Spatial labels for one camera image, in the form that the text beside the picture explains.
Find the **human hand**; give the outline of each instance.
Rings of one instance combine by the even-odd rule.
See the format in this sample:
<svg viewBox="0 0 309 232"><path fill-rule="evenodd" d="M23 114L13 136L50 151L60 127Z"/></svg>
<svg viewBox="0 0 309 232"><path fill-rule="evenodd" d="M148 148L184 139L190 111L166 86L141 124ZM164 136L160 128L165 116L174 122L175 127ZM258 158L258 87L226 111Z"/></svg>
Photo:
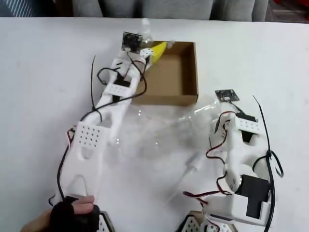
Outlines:
<svg viewBox="0 0 309 232"><path fill-rule="evenodd" d="M74 214L88 214L93 210L94 196L83 197L72 203ZM38 218L25 225L20 232L42 232L48 228L52 210L45 210Z"/></svg>

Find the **robotic arm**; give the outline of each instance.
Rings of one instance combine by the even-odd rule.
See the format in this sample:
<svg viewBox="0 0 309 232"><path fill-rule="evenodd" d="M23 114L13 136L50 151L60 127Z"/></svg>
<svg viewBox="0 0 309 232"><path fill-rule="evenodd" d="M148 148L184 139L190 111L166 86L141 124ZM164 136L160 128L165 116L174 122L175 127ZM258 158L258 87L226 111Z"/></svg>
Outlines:
<svg viewBox="0 0 309 232"><path fill-rule="evenodd" d="M94 195L97 199L107 146L116 140L143 73L162 56L167 45L163 42L138 53L125 47L114 59L108 69L110 80L96 109L78 122L70 149L61 161L55 203L70 195Z"/></svg>
<svg viewBox="0 0 309 232"><path fill-rule="evenodd" d="M221 191L224 195L209 195L203 199L203 212L211 221L265 226L265 231L270 227L275 210L275 187L267 159L274 155L280 177L283 170L274 152L269 147L267 150L269 138L262 110L261 113L262 122L243 112L230 113L224 120L225 125L229 124L223 126L228 152L222 178L231 192Z"/></svg>

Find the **cardboard box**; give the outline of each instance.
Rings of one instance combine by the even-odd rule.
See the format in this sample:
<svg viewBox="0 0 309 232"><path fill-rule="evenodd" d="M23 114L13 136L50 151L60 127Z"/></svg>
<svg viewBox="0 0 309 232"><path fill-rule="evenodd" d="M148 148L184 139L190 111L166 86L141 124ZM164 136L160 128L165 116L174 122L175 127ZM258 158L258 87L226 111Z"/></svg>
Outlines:
<svg viewBox="0 0 309 232"><path fill-rule="evenodd" d="M176 42L146 71L145 78L147 91L135 98L134 103L181 106L196 103L198 86L195 43ZM144 83L140 82L136 93L143 90Z"/></svg>

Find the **gray chair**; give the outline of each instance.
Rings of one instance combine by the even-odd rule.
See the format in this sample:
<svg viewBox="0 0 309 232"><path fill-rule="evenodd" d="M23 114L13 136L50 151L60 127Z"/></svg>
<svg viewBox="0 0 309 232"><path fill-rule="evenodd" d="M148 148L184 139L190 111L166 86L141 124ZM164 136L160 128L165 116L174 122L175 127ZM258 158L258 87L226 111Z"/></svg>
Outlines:
<svg viewBox="0 0 309 232"><path fill-rule="evenodd" d="M75 16L228 21L264 21L268 6L268 0L72 0L72 3Z"/></svg>

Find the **white table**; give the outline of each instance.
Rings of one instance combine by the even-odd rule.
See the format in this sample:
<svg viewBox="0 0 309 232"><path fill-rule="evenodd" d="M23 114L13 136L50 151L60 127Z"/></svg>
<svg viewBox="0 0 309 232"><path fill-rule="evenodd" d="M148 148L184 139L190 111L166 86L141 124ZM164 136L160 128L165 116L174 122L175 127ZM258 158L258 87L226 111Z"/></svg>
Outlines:
<svg viewBox="0 0 309 232"><path fill-rule="evenodd" d="M66 146L65 131L90 109L89 72L93 56L105 55L102 66L109 66L122 32L138 31L139 26L137 19L0 19L3 231L18 231L48 207L47 198L54 193L56 170ZM156 40L196 42L200 95L233 88L241 99L252 94L259 99L271 147L286 173L278 181L278 218L271 231L306 230L309 25L151 20L151 29ZM95 86L96 99L100 88ZM246 111L256 111L256 105L250 106L246 106ZM181 173L182 161L175 162L174 157L164 167L173 167L174 174ZM148 176L140 186L134 181L131 186L123 186L127 180L147 172L122 165L111 168L113 178L105 175L109 188L99 200L117 231L174 231L187 210L199 209L195 201L180 195L166 209L162 208L161 192L145 188L150 183ZM168 171L158 174L158 178L163 174L165 185L169 178L174 181ZM195 180L207 181L198 175ZM116 192L129 188L135 190ZM137 196L134 191L139 188L143 191ZM198 189L205 190L204 186L197 186ZM238 229L263 231L247 225L239 225Z"/></svg>

